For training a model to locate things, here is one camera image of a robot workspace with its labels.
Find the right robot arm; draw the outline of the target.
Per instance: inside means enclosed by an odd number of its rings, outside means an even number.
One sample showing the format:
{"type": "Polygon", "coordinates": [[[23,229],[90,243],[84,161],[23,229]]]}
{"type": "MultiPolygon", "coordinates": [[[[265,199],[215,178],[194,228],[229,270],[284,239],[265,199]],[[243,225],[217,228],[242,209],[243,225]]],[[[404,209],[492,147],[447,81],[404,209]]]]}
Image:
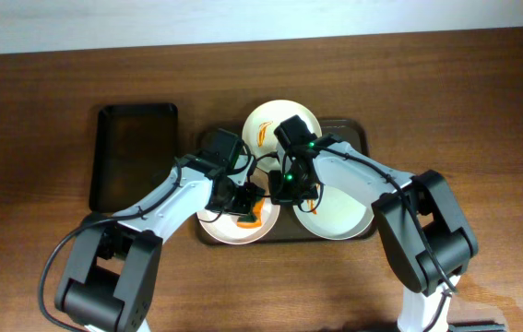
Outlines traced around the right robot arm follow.
{"type": "Polygon", "coordinates": [[[299,116],[281,122],[274,135],[279,169],[269,174],[272,203],[299,207],[329,186],[364,205],[403,285],[397,330],[453,330],[449,304],[479,246],[446,179],[433,170],[389,168],[340,136],[311,133],[299,116]]]}

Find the green and orange sponge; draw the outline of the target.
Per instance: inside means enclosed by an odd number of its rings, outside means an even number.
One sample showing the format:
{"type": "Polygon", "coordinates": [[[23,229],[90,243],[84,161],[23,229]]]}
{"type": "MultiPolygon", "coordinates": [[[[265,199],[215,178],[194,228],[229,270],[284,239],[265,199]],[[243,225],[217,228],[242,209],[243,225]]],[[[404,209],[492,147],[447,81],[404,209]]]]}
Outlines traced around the green and orange sponge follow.
{"type": "Polygon", "coordinates": [[[262,226],[262,210],[265,204],[265,198],[261,197],[255,202],[251,211],[246,216],[237,219],[236,225],[242,229],[255,229],[262,226]]]}

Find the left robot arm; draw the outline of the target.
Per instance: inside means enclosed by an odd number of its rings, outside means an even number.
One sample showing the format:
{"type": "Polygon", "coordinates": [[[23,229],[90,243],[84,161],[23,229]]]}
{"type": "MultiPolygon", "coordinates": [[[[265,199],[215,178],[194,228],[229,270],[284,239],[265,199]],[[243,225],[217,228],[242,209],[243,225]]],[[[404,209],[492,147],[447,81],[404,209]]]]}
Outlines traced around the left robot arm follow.
{"type": "Polygon", "coordinates": [[[198,211],[245,215],[255,203],[246,179],[255,159],[244,141],[219,129],[210,143],[176,160],[158,187],[109,217],[91,214],[65,240],[73,244],[54,306],[74,331],[145,327],[164,243],[198,211]]]}

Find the pale green plate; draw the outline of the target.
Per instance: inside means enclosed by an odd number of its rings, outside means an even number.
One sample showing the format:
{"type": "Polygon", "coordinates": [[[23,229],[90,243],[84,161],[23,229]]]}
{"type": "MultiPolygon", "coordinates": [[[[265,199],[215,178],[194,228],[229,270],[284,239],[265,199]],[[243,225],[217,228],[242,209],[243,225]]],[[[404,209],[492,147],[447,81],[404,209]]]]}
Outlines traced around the pale green plate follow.
{"type": "Polygon", "coordinates": [[[294,206],[296,218],[312,234],[328,240],[347,240],[371,225],[373,213],[337,188],[324,185],[321,201],[305,200],[294,206]]]}

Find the white plate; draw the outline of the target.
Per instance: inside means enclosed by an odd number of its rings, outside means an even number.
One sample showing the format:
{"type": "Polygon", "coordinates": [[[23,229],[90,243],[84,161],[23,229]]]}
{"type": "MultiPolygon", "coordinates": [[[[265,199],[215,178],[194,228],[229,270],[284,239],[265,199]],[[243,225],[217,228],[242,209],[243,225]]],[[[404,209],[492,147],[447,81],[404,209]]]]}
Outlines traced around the white plate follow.
{"type": "Polygon", "coordinates": [[[196,213],[199,225],[198,232],[203,243],[209,245],[243,245],[260,241],[269,234],[277,223],[280,206],[271,203],[268,187],[260,184],[265,190],[265,204],[262,210],[262,226],[255,229],[242,229],[236,225],[240,216],[222,214],[208,210],[196,213]]]}

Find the cream plate top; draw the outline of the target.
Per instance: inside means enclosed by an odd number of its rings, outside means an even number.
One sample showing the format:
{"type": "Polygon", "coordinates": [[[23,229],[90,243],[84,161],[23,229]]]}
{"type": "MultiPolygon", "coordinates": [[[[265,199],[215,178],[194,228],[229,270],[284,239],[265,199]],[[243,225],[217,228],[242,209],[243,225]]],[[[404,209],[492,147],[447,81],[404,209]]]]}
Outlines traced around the cream plate top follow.
{"type": "Polygon", "coordinates": [[[312,134],[322,136],[318,120],[305,106],[288,100],[268,101],[255,108],[244,123],[242,139],[252,154],[260,158],[271,152],[279,152],[279,156],[282,157],[284,150],[279,145],[274,131],[283,121],[294,115],[298,115],[304,121],[312,134]]]}

